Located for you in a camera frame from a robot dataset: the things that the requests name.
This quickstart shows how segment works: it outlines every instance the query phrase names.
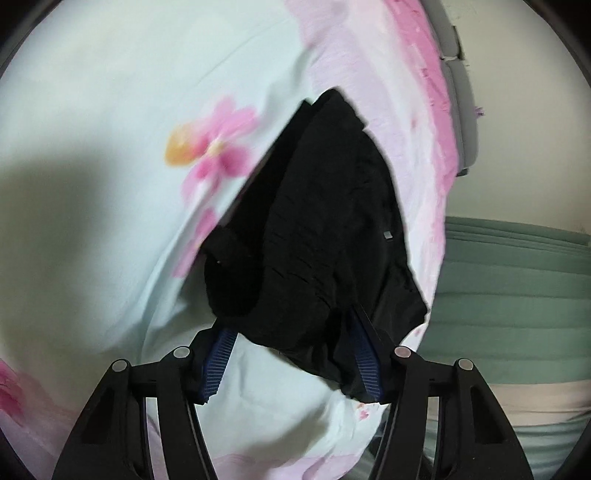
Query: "pink flower pattern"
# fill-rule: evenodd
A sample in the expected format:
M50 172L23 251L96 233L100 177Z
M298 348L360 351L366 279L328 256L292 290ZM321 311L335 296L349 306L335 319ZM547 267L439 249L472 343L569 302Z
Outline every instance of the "pink flower pattern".
M236 140L258 125L256 110L236 109L236 102L225 97L211 116L176 128L170 135L165 159L171 166L193 165L183 182L181 194L186 203L193 198L200 182L210 180L215 192L224 178L250 173L250 150Z
M7 413L15 422L22 425L23 393L18 375L0 360L0 410Z
M174 276L178 278L184 278L189 273L191 265L195 260L195 256L199 251L199 247L211 231L217 225L217 216L213 208L208 208L203 212L201 219L195 227L195 233L189 244L186 246L180 261L174 269Z

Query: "metal rivet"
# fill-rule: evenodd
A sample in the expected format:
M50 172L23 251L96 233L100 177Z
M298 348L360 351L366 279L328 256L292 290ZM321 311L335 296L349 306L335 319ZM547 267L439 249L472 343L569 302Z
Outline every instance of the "metal rivet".
M399 356L400 358L408 358L411 355L411 351L408 347L397 346L394 349L394 355Z
M173 355L176 358L187 358L190 353L191 353L191 350L189 350L188 347L180 346L174 350Z
M474 368L472 361L468 360L467 358L460 358L457 364L462 370L470 371Z
M127 362L125 360L117 360L116 362L113 362L111 368L113 369L113 372L122 372L127 368Z

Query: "green fabric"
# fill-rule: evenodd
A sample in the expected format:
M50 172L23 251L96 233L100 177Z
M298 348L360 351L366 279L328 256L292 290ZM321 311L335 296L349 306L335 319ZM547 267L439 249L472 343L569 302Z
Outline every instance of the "green fabric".
M589 236L448 218L426 359L470 358L490 384L591 378Z
M589 415L555 425L516 427L535 480L549 480L564 463L583 433ZM433 461L437 444L437 422L429 420L425 435L425 454Z

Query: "black fabric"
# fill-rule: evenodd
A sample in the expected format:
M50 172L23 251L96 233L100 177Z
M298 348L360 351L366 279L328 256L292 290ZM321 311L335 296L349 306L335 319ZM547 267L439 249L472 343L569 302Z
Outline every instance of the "black fabric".
M391 174L363 128L336 90L304 102L202 251L218 322L367 402L344 312L360 304L393 345L427 309Z

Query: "white wall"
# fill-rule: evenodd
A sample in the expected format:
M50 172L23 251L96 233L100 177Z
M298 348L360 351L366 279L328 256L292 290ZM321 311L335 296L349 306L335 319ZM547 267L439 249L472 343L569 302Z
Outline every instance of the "white wall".
M480 153L448 215L591 233L591 87L522 0L443 0L458 27Z

